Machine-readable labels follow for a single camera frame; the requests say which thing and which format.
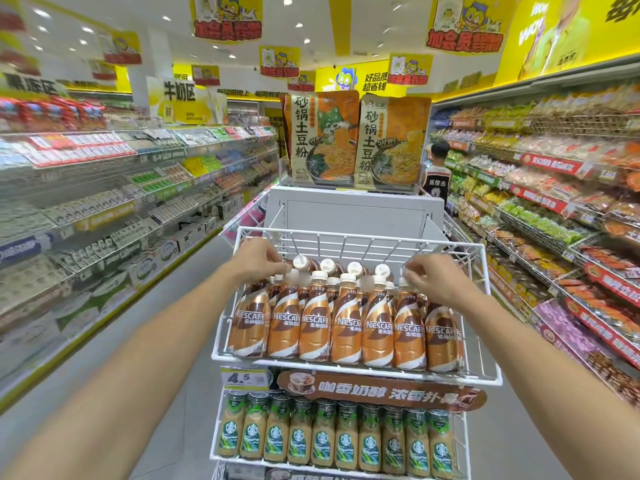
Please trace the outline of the person's left hand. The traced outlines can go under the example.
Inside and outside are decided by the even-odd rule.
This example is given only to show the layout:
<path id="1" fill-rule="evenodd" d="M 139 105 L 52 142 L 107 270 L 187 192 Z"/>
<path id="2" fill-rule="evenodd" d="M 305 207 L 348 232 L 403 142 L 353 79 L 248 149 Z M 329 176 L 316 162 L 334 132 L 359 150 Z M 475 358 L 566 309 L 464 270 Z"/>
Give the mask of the person's left hand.
<path id="1" fill-rule="evenodd" d="M 220 275 L 224 284 L 235 289 L 241 285 L 267 280 L 271 276 L 266 276 L 264 272 L 266 250 L 276 250 L 268 239 L 247 238 L 239 245 L 232 258 L 220 266 L 216 273 Z"/>

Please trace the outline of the person's right hand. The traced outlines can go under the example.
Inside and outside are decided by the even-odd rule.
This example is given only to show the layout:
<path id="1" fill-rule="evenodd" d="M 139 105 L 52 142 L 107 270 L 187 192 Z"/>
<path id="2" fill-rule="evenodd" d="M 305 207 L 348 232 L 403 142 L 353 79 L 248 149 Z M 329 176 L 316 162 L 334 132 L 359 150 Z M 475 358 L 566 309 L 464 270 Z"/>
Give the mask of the person's right hand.
<path id="1" fill-rule="evenodd" d="M 440 305 L 464 313 L 486 297 L 450 255 L 429 253 L 417 255 L 408 262 L 427 262 L 430 265 L 436 276 L 434 302 Z"/>

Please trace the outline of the white-capped brown coffee bottle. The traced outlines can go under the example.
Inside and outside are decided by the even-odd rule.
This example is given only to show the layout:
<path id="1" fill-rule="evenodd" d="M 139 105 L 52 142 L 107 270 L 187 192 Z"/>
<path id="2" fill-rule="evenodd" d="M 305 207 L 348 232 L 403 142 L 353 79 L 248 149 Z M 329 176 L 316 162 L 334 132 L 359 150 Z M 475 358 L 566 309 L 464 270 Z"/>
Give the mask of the white-capped brown coffee bottle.
<path id="1" fill-rule="evenodd" d="M 270 358 L 293 358 L 300 340 L 299 272 L 293 268 L 284 276 L 271 316 L 267 355 Z"/>
<path id="2" fill-rule="evenodd" d="M 420 315 L 417 293 L 404 277 L 399 279 L 393 326 L 394 366 L 405 371 L 425 370 L 424 322 Z"/>

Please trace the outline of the person's left forearm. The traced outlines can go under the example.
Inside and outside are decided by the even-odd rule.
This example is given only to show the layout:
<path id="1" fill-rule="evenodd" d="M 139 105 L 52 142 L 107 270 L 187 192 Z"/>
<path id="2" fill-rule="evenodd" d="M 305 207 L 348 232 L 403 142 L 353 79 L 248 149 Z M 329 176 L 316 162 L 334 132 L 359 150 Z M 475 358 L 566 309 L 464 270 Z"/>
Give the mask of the person's left forearm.
<path id="1" fill-rule="evenodd" d="M 235 260 L 140 327 L 21 450 L 0 480 L 128 480 L 214 319 L 241 283 Z"/>

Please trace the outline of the person's right forearm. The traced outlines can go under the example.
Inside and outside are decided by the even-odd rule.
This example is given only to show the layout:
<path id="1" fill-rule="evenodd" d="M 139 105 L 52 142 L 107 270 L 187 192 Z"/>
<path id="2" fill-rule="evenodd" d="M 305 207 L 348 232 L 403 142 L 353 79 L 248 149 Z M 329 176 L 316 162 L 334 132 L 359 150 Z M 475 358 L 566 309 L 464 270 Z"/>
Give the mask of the person's right forearm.
<path id="1" fill-rule="evenodd" d="M 485 295 L 463 315 L 572 480 L 640 480 L 640 411 Z"/>

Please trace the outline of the row of brown coffee bottles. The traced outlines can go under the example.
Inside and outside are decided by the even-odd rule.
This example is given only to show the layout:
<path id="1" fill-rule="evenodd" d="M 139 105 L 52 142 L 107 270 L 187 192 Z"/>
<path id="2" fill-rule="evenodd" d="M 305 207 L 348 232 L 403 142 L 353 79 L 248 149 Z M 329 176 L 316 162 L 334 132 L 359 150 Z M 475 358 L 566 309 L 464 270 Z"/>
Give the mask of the row of brown coffee bottles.
<path id="1" fill-rule="evenodd" d="M 299 360 L 348 367 L 398 369 L 394 366 L 394 317 L 399 279 L 387 263 L 367 268 L 351 261 L 308 255 L 285 258 L 299 272 L 300 340 L 293 358 L 267 355 L 269 326 L 284 276 L 247 285 L 235 302 L 223 352 L 240 358 Z M 426 368 L 434 373 L 465 367 L 460 318 L 446 306 L 418 296 L 424 322 Z"/>

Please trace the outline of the white metal rack panel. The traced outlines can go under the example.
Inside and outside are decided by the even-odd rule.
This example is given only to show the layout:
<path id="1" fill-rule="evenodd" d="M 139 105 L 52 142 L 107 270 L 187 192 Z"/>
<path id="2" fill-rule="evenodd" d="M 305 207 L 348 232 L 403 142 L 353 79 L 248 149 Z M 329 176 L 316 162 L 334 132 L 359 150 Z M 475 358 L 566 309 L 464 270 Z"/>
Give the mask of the white metal rack panel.
<path id="1" fill-rule="evenodd" d="M 445 240 L 440 198 L 283 185 L 267 198 L 265 229 Z"/>

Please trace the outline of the brown coffee promo sign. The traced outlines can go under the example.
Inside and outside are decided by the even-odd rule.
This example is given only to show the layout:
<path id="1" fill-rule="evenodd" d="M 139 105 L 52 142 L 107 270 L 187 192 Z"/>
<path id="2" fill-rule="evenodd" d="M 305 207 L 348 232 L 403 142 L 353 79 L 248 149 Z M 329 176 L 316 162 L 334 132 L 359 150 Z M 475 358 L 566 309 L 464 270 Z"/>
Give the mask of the brown coffee promo sign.
<path id="1" fill-rule="evenodd" d="M 486 391 L 475 387 L 370 374 L 359 376 L 290 370 L 279 373 L 277 384 L 294 396 L 311 400 L 350 401 L 453 413 L 479 410 L 488 401 Z"/>

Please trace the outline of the yellow price tag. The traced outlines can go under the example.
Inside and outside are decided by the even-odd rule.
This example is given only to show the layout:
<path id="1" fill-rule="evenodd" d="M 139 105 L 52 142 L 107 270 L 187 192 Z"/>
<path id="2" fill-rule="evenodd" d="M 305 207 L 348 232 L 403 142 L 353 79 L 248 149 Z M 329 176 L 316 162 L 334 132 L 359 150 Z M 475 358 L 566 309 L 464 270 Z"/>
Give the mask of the yellow price tag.
<path id="1" fill-rule="evenodd" d="M 220 368 L 222 389 L 232 391 L 258 391 L 270 389 L 273 373 L 268 369 Z"/>

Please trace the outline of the orange noodle packet with dog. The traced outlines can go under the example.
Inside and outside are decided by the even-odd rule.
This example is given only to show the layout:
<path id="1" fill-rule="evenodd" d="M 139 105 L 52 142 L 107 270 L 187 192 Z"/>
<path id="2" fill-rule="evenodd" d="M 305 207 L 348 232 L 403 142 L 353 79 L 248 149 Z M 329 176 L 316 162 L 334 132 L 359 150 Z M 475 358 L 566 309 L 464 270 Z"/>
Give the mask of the orange noodle packet with dog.
<path id="1" fill-rule="evenodd" d="M 359 129 L 356 90 L 284 96 L 288 173 L 295 185 L 352 187 Z"/>

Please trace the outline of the shelf unit with snack packets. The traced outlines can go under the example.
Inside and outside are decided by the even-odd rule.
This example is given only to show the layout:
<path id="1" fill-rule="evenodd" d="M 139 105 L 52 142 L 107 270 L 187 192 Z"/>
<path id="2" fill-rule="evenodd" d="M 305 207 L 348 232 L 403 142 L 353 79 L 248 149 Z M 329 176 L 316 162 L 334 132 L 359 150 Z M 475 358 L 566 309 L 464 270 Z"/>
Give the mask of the shelf unit with snack packets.
<path id="1" fill-rule="evenodd" d="M 497 297 L 640 412 L 640 54 L 437 102 L 428 136 Z"/>

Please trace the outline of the row of green-label glass bottles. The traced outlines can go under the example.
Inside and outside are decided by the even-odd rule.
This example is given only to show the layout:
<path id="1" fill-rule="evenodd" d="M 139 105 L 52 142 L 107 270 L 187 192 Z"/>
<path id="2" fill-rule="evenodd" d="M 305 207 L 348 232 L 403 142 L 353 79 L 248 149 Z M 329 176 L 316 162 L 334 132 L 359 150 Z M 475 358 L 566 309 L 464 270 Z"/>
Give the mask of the row of green-label glass bottles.
<path id="1" fill-rule="evenodd" d="M 213 455 L 299 467 L 455 480 L 452 414 L 284 392 L 224 395 Z"/>

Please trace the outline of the red shelf label strips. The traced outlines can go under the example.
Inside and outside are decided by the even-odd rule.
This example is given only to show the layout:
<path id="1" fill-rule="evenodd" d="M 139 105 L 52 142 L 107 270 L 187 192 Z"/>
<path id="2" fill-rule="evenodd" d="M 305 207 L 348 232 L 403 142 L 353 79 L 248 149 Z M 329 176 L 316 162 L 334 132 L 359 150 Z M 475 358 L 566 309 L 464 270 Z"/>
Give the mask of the red shelf label strips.
<path id="1" fill-rule="evenodd" d="M 620 221 L 607 193 L 534 166 L 545 155 L 447 140 L 456 177 L 452 206 L 471 232 L 500 249 L 589 331 L 640 372 L 640 227 Z"/>

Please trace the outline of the white shelf unit boxed goods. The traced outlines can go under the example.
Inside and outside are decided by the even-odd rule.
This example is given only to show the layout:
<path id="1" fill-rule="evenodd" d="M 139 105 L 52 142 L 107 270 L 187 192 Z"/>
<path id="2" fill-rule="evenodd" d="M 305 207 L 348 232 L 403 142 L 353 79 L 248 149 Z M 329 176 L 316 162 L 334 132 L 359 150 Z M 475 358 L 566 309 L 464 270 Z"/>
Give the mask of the white shelf unit boxed goods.
<path id="1" fill-rule="evenodd" d="M 0 100 L 0 414 L 274 178 L 282 115 Z"/>

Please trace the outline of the white pillar with yellow sign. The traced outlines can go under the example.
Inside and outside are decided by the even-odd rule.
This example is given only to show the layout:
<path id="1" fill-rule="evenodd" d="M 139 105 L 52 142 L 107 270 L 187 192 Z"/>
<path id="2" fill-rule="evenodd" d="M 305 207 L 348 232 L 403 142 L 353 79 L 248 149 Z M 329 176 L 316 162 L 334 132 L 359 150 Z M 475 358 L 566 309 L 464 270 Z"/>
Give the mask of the white pillar with yellow sign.
<path id="1" fill-rule="evenodd" d="M 143 55 L 150 56 L 151 72 L 146 76 L 151 116 L 168 125 L 219 126 L 228 122 L 227 97 L 212 86 L 197 85 L 193 79 L 176 78 L 168 35 L 148 29 Z"/>

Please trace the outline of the dark shelf sign strip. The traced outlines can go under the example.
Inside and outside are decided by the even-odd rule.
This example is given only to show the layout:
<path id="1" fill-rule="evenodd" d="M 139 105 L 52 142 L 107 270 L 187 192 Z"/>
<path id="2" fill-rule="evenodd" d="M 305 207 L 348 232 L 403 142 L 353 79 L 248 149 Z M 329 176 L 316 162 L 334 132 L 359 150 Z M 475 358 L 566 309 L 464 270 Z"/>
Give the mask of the dark shelf sign strip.
<path id="1" fill-rule="evenodd" d="M 347 473 L 338 470 L 293 470 L 285 468 L 266 468 L 263 480 L 412 480 L 405 476 L 386 474 Z"/>

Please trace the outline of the hanging yellow red banners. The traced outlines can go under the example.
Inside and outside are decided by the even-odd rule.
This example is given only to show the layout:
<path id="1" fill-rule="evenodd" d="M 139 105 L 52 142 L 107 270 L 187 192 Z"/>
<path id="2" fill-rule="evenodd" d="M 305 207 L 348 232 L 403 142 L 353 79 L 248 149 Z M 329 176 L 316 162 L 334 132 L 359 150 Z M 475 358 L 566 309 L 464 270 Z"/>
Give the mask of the hanging yellow red banners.
<path id="1" fill-rule="evenodd" d="M 61 13 L 54 15 L 55 22 L 61 23 L 61 27 L 55 28 L 52 22 L 39 17 L 39 15 L 49 17 L 49 14 L 39 10 L 38 0 L 17 1 L 20 2 L 20 10 L 26 17 L 26 23 L 30 30 L 35 31 L 35 37 L 38 39 L 36 44 L 43 47 L 46 52 L 52 52 L 53 46 L 62 44 L 63 40 L 65 40 L 66 48 L 73 47 L 77 53 L 81 50 L 87 50 L 89 45 L 93 46 L 97 43 L 88 42 L 85 45 L 80 42 L 80 39 L 88 40 L 90 36 L 96 37 L 99 30 L 135 31 L 110 28 L 110 26 L 94 22 L 90 18 L 74 15 L 73 12 L 65 9 L 62 9 Z M 429 39 L 428 33 L 430 30 L 429 17 L 433 10 L 432 5 L 437 4 L 437 0 L 415 1 L 418 7 L 412 8 L 410 12 L 413 19 L 410 26 L 410 34 L 412 36 L 420 36 L 420 39 L 419 41 L 410 42 L 408 48 L 389 52 L 388 58 L 391 54 L 399 53 L 433 55 L 433 63 L 428 71 L 428 84 L 424 88 L 419 88 L 418 92 L 440 93 L 444 90 L 444 87 L 452 87 L 453 80 L 458 80 L 469 87 L 471 76 L 476 73 L 480 73 L 481 82 L 484 79 L 494 77 L 500 64 L 501 50 L 498 52 L 468 54 L 465 52 L 437 51 L 427 47 L 426 42 Z M 195 29 L 194 33 L 198 38 L 228 43 L 254 41 L 261 38 L 262 0 L 191 0 L 190 7 Z M 135 32 L 138 34 L 139 39 L 143 38 L 143 36 L 139 36 L 138 31 Z M 301 64 L 301 69 L 303 70 L 317 70 L 320 68 L 323 67 L 304 68 Z"/>

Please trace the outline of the round ceiling lights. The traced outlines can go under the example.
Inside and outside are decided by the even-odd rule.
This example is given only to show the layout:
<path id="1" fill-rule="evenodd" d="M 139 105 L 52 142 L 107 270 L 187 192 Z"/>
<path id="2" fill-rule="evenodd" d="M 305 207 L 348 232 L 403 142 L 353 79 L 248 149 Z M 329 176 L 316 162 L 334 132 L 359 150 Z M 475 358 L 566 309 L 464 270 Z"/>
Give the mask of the round ceiling lights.
<path id="1" fill-rule="evenodd" d="M 262 35 L 228 43 L 196 37 L 191 0 L 38 0 L 55 28 L 62 9 L 114 29 L 158 29 L 178 61 L 257 66 L 259 46 L 299 48 L 304 68 L 379 61 L 408 48 L 415 0 L 262 0 Z"/>

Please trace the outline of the yellow wall sign blue mascot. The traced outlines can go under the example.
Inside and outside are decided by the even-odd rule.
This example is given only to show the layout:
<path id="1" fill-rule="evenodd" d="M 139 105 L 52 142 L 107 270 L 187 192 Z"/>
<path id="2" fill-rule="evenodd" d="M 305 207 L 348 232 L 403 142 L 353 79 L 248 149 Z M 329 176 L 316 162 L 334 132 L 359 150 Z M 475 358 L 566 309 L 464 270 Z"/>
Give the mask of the yellow wall sign blue mascot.
<path id="1" fill-rule="evenodd" d="M 356 90 L 360 96 L 395 96 L 399 87 L 388 84 L 387 70 L 388 60 L 320 68 L 316 70 L 315 91 Z"/>

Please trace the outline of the large yellow wall poster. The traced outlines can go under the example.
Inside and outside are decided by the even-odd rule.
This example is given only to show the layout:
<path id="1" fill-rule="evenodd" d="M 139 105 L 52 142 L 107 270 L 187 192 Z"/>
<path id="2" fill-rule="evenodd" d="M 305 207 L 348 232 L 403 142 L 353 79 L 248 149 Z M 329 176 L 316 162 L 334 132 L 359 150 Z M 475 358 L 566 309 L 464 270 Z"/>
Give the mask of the large yellow wall poster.
<path id="1" fill-rule="evenodd" d="M 518 0 L 494 86 L 640 54 L 640 0 Z"/>

